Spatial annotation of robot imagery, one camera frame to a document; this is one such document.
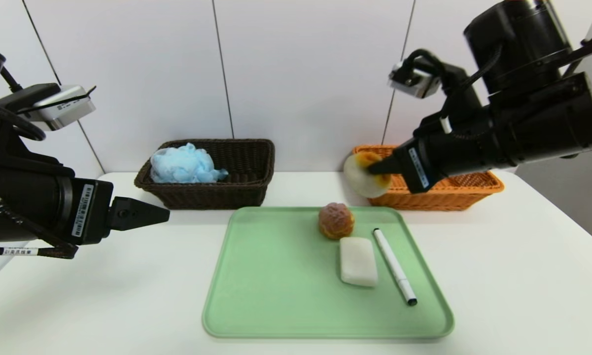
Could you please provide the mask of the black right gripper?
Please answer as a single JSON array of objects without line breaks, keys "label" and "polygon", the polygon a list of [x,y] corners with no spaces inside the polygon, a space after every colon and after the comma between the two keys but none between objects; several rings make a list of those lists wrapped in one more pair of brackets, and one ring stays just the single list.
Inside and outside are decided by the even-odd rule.
[{"label": "black right gripper", "polygon": [[413,194],[431,190],[451,176],[487,171],[494,167],[494,144],[490,136],[465,140],[445,134],[439,114],[425,117],[413,137],[398,146],[393,155],[371,164],[371,175],[402,175]]}]

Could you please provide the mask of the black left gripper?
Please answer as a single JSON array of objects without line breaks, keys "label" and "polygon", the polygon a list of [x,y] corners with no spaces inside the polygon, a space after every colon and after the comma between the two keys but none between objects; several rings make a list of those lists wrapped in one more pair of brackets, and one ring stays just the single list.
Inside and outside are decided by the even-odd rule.
[{"label": "black left gripper", "polygon": [[[0,199],[10,210],[71,244],[97,244],[110,229],[129,231],[170,219],[166,208],[122,196],[109,207],[112,192],[113,184],[76,178],[61,164],[0,166]],[[0,243],[32,240],[32,231],[0,215]]]}]

